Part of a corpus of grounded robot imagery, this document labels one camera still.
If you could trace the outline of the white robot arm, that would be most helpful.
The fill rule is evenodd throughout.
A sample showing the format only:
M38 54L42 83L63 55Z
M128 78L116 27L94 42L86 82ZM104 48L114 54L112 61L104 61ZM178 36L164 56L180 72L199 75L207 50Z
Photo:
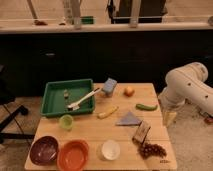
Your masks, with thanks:
M200 62L189 63L166 74L166 87L158 96L164 126L171 124L177 110L186 100L197 105L209 118L213 118L213 88L205 84L207 78L208 70Z

